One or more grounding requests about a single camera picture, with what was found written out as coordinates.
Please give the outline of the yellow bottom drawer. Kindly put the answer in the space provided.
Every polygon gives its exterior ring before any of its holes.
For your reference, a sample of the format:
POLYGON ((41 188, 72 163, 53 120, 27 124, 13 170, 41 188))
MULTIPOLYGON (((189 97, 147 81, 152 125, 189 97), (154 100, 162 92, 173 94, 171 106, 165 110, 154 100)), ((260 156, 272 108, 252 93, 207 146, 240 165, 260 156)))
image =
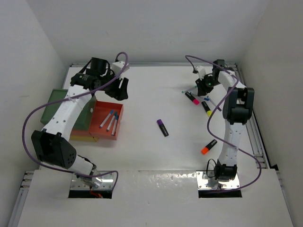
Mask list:
POLYGON ((87 135, 71 135, 70 140, 85 141, 85 142, 97 142, 98 138, 93 137, 90 134, 87 134, 87 135))

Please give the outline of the pink highlighter marker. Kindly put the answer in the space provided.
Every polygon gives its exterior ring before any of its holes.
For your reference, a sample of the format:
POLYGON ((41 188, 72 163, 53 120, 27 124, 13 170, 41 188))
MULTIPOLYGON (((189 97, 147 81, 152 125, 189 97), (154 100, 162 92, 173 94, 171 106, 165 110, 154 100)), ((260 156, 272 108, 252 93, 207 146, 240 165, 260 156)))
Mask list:
POLYGON ((195 105, 199 105, 199 100, 196 99, 190 92, 185 92, 185 96, 191 100, 195 105))

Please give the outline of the lavender fineliner pen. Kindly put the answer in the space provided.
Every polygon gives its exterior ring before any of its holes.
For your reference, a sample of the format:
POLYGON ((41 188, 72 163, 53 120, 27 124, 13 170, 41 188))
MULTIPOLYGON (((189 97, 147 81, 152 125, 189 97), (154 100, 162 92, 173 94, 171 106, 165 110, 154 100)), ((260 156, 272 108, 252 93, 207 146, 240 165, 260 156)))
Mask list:
POLYGON ((108 119, 110 118, 110 116, 113 114, 113 112, 114 112, 114 110, 111 110, 110 112, 109 112, 109 114, 105 117, 105 119, 103 120, 103 122, 100 124, 100 128, 102 128, 104 125, 105 125, 105 123, 108 121, 108 119))

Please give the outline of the light blue fineliner pen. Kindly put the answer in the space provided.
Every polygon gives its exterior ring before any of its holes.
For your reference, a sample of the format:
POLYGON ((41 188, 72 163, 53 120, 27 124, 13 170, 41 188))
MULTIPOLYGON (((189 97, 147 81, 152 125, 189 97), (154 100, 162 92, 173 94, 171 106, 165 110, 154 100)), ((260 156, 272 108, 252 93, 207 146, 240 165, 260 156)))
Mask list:
POLYGON ((119 118, 119 116, 118 116, 118 115, 116 115, 116 117, 115 117, 115 121, 114 121, 114 126, 113 126, 112 133, 111 133, 111 135, 112 135, 112 136, 114 136, 114 135, 115 135, 115 132, 116 132, 116 127, 117 127, 117 123, 118 123, 118 118, 119 118))

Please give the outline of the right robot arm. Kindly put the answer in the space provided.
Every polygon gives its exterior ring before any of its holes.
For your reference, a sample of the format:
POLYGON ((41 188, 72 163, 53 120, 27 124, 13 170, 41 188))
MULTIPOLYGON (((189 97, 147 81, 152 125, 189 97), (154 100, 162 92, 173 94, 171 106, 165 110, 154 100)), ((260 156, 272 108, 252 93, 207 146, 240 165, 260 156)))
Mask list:
POLYGON ((225 67, 225 60, 213 62, 212 74, 196 67, 199 79, 196 80, 197 95, 206 96, 216 85, 223 85, 229 93, 223 105, 225 135, 222 151, 214 167, 214 178, 218 181, 234 180, 237 174, 237 152, 242 131, 252 116, 255 90, 239 82, 235 73, 225 67))

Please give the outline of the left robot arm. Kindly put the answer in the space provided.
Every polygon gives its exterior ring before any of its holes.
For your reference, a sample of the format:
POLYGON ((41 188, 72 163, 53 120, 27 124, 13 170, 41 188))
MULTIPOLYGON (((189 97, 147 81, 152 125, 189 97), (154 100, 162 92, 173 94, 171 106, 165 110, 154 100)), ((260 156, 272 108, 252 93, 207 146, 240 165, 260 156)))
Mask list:
POLYGON ((54 116, 40 131, 31 135, 41 163, 58 166, 80 176, 92 176, 93 163, 77 155, 76 149, 69 143, 70 135, 83 108, 97 91, 103 90, 118 101, 128 98, 128 79, 121 78, 128 68, 128 61, 109 63, 104 59, 91 58, 71 78, 66 96, 54 116))

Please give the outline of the teal fineliner pen top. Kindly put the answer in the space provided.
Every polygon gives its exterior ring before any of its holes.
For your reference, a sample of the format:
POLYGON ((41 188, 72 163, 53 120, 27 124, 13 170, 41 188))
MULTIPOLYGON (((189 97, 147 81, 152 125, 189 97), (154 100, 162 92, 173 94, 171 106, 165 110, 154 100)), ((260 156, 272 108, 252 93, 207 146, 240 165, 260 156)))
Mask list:
POLYGON ((192 91, 192 90, 194 90, 196 88, 197 88, 197 86, 193 86, 193 87, 190 87, 190 88, 188 88, 186 90, 183 90, 181 93, 183 94, 183 93, 186 93, 186 92, 190 92, 190 91, 192 91))

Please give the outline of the purple highlighter marker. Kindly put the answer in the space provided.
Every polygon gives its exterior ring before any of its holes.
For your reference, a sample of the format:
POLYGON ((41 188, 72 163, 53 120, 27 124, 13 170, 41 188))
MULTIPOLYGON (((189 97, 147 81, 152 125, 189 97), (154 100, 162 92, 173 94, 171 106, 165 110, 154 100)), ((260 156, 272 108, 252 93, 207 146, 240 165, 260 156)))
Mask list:
POLYGON ((161 119, 158 119, 156 122, 157 122, 157 125, 159 126, 162 134, 164 135, 164 137, 169 136, 169 133, 168 133, 163 121, 161 119))

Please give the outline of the coral drawer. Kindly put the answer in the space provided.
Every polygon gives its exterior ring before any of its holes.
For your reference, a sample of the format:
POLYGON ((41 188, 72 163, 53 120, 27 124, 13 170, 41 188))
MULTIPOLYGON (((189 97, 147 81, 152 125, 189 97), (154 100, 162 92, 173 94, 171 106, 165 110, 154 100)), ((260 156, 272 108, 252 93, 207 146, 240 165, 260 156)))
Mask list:
POLYGON ((73 129, 70 139, 96 142, 99 139, 117 140, 124 106, 118 103, 97 101, 87 129, 73 129))

